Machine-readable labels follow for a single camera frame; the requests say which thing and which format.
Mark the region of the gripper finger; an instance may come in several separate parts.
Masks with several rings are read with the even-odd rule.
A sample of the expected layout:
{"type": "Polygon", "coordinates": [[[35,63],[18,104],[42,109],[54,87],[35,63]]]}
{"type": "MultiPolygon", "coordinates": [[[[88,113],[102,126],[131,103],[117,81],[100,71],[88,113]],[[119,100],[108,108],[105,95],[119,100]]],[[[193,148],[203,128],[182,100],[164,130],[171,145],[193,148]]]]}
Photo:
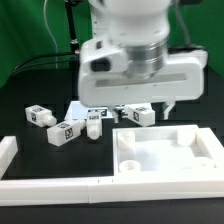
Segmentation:
{"type": "Polygon", "coordinates": [[[116,107],[112,107],[111,113],[113,115],[114,122],[115,123],[119,123],[119,112],[118,112],[117,108],[116,107]]]}
{"type": "Polygon", "coordinates": [[[169,118],[169,114],[173,107],[175,106],[175,102],[165,102],[162,106],[163,108],[163,117],[165,120],[169,118]]]}

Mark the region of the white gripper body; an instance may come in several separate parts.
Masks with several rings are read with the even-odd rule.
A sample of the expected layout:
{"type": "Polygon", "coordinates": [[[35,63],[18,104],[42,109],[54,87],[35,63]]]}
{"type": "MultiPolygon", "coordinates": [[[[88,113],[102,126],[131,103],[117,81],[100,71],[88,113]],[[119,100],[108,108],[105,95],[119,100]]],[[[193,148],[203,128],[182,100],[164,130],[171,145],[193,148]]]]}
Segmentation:
{"type": "Polygon", "coordinates": [[[80,68],[78,94],[87,107],[194,100],[204,91],[205,52],[171,54],[166,66],[150,78],[80,68]]]}

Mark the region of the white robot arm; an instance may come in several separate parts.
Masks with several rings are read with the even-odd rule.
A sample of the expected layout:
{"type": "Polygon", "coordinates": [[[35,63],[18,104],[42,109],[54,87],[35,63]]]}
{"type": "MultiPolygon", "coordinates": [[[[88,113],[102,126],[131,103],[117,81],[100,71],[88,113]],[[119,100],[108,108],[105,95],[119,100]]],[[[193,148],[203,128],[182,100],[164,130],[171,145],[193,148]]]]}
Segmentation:
{"type": "Polygon", "coordinates": [[[106,32],[80,52],[78,94],[87,107],[195,100],[204,91],[207,52],[170,54],[168,7],[172,0],[96,0],[106,32]]]}

